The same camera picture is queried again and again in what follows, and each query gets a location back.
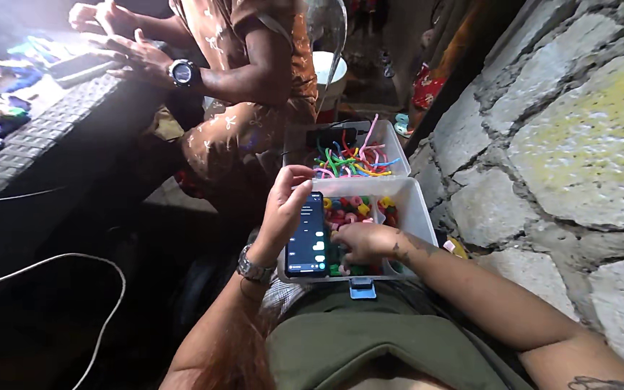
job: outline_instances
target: forearm tattoo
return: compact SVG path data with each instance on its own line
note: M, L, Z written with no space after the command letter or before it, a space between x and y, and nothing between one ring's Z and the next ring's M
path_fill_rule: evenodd
M588 376L575 376L567 384L570 390L624 390L624 382L620 380L600 380Z
M417 249L418 251L423 251L425 252L426 255L428 255L428 257L430 257L432 254L436 253L439 248L437 246L428 244L427 242L423 241L422 239L410 234L410 233L406 233L406 232L402 232L401 230L397 230L396 231L397 235L403 234L403 236L406 237L406 239L408 240L409 243L411 243L411 245L413 246L413 248ZM394 248L392 248L393 252L394 252L394 256L396 256L396 259L398 261L401 261L402 263L404 263L407 267L409 266L409 264L411 263L411 256L408 254L408 250L407 248L400 248L399 247L399 243L398 241L394 244Z

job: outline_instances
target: brown floral dress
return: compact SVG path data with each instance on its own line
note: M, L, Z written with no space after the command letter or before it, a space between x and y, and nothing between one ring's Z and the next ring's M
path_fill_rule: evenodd
M253 191L264 191L265 196L270 187L267 175L252 173L251 164L245 167L247 156L261 162L261 153L282 146L287 123L313 124L316 118L317 78L304 15L295 13L293 0L170 0L170 7L212 69L250 63L245 37L235 33L238 23L249 17L290 42L292 88L287 104L233 105L215 100L206 110L205 121L189 130L182 141L182 151L195 173L186 175L184 181L220 212L231 205L233 196L247 198Z

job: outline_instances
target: black wristwatch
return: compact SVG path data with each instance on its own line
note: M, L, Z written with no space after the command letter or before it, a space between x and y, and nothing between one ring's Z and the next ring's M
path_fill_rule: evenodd
M168 74L178 87L190 87L197 70L190 60L175 60L168 68Z
M261 284L269 283L271 275L273 271L276 270L276 267L266 268L249 261L247 259L247 251L250 249L250 246L252 246L252 244L247 245L242 249L242 252L240 252L240 258L237 262L237 272L245 279L252 282Z

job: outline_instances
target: plastic storage box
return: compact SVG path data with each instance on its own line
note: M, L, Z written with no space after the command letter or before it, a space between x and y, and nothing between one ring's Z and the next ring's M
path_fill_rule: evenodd
M372 123L370 121L345 122L333 126L333 129L355 128L358 131L368 131L371 125ZM307 132L308 130L324 129L328 126L329 125L326 124L317 126L296 126L287 128L286 137L283 144L283 150L285 152L285 154L283 155L283 165L304 164L305 157L310 153L305 148L305 132ZM367 134L359 135L356 146L362 146L366 137L368 137ZM374 141L377 141L379 144L386 145L382 150L384 151L384 153L387 154L387 159L389 161L395 160L397 158L401 159L400 161L397 161L396 163L391 165L391 176L408 176L408 174L411 173L411 165L408 164L406 155L403 154L403 148L399 143L399 138L394 132L394 128L392 127L391 122L386 120L377 121L377 124L374 125L374 129L372 130L372 134L370 135L370 138L368 140L368 144L371 144Z
M437 238L433 225L430 222L428 208L425 206L422 191L418 181L407 176L385 176L380 178L335 178L315 179L313 191L320 191L325 197L367 195L374 199L372 213L377 221L377 199L389 196L396 203L398 212L398 228L419 237L426 242L437 245ZM278 276L289 283L317 283L333 282L337 280L351 280L353 278L370 278L373 280L395 280L415 278L415 274L407 268L402 273L391 269L385 262L383 276L340 276L327 278L287 278L284 273L285 253L278 257Z

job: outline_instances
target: blue latch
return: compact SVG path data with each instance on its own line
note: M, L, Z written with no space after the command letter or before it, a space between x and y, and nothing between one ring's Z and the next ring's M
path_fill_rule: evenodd
M352 299L375 299L377 292L374 290L374 283L370 278L352 278L349 280L351 285Z

